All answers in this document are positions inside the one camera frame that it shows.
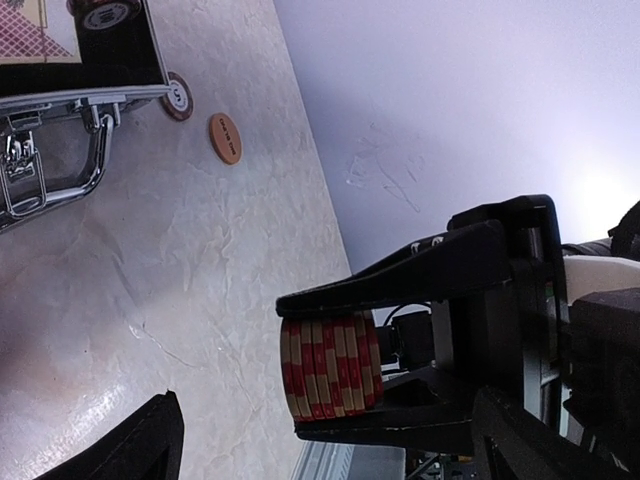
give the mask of case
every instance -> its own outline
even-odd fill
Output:
[[[13,15],[5,2],[0,15]],[[121,113],[169,91],[148,2],[138,3],[135,17],[101,30],[76,16],[82,63],[0,65],[0,232],[90,194],[103,178]],[[48,180],[33,131],[77,118],[90,136],[84,168],[75,178]]]

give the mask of silver handle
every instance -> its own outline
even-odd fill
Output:
[[[119,117],[117,105],[114,105],[113,111],[114,113],[117,112],[115,116]],[[0,165],[0,184],[5,198],[5,209],[0,210],[0,232],[90,194],[102,180],[104,170],[109,163],[111,140],[116,126],[113,115],[109,113],[99,114],[97,108],[88,110],[85,116],[85,128],[91,135],[91,140],[87,161],[78,177],[68,182],[64,188],[57,190],[47,190],[42,174],[40,154],[34,147],[32,152],[32,170],[34,174],[32,176],[38,178],[37,192],[34,193],[32,191],[20,195],[16,199],[12,199],[10,193],[12,183],[10,174],[15,171],[16,168],[14,167],[13,170],[7,174],[8,162],[6,161],[7,157],[5,154],[3,157],[5,161]]]

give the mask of black cable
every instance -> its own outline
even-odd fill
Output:
[[[385,319],[384,323],[382,324],[383,327],[386,327],[389,324],[389,321],[391,320],[391,318],[393,318],[393,316],[398,313],[400,310],[402,310],[403,308],[406,307],[410,307],[411,305],[421,305],[423,307],[426,307],[427,310],[429,310],[429,313],[431,313],[431,305],[429,305],[428,303],[422,303],[422,302],[418,302],[418,303],[405,303],[404,305],[399,305],[396,308],[394,308],[393,310],[391,310],[391,313],[389,315],[387,315],[387,318]]]

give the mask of wall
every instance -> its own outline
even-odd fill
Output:
[[[353,270],[480,203],[586,241],[638,200],[639,2],[275,3]]]

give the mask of case handle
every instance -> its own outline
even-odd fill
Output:
[[[0,187],[5,201],[4,210],[0,210],[0,232],[79,200],[100,183],[111,156],[113,131],[120,125],[118,104],[112,106],[112,113],[100,113],[93,105],[83,112],[83,119],[85,129],[91,135],[87,161],[80,175],[55,190],[47,189],[33,133],[30,130],[17,131],[5,136],[5,149],[0,153]],[[14,184],[33,177],[37,181],[35,190],[12,194]]]

